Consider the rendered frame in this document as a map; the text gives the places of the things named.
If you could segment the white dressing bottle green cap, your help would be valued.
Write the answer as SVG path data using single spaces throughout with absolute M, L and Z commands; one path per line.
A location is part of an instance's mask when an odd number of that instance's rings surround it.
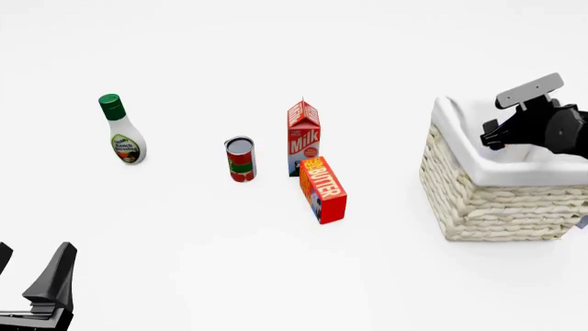
M 107 94 L 98 100 L 110 127 L 110 145 L 115 154 L 127 165 L 137 165 L 147 154 L 146 142 L 132 125 L 123 104 L 116 94 Z

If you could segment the red and white milk carton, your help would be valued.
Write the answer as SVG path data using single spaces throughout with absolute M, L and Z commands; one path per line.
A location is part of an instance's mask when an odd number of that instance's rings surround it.
M 288 175 L 300 175 L 300 162 L 319 155 L 321 123 L 318 110 L 301 100 L 288 110 Z

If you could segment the grey plate on black stalk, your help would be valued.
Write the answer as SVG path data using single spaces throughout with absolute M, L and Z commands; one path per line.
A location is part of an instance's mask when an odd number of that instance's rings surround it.
M 507 109 L 518 104 L 524 104 L 534 98 L 548 96 L 549 93 L 563 86 L 564 82 L 560 74 L 548 74 L 532 82 L 498 94 L 495 99 L 495 107 L 498 109 Z

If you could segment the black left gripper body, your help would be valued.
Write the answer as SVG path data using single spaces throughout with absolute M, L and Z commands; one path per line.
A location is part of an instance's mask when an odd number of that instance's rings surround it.
M 0 311 L 0 331 L 67 331 L 73 317 L 65 308 L 41 303 L 30 311 Z

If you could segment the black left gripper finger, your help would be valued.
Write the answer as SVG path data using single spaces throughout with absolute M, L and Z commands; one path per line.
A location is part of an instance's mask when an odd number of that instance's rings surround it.
M 76 255 L 76 247 L 70 242 L 63 242 L 37 280 L 23 292 L 23 297 L 30 300 L 33 306 L 53 305 L 73 311 L 72 283 Z
M 2 273 L 6 269 L 6 266 L 10 261 L 13 252 L 14 250 L 11 247 L 6 245 L 4 242 L 0 242 L 0 275 L 2 275 Z

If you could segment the red and green soup tin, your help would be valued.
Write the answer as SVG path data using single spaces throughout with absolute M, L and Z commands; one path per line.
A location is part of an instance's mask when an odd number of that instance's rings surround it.
M 231 177 L 237 182 L 252 181 L 256 175 L 254 142 L 237 136 L 225 142 Z

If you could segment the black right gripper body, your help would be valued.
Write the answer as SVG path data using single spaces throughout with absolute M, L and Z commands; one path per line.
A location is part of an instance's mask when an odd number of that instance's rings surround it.
M 515 114 L 504 124 L 507 134 L 504 144 L 533 144 L 544 146 L 548 121 L 560 102 L 556 98 L 533 98 L 519 104 Z

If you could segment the red and yellow butter box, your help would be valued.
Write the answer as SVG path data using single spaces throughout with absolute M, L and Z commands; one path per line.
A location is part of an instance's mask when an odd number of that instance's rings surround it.
M 319 224 L 345 217 L 346 192 L 322 156 L 300 162 L 300 188 Z

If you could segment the woven basket with white liner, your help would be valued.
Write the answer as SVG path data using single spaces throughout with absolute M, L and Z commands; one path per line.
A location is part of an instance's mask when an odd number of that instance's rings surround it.
M 419 177 L 450 241 L 559 239 L 588 217 L 588 159 L 535 145 L 491 151 L 481 125 L 491 101 L 435 100 Z

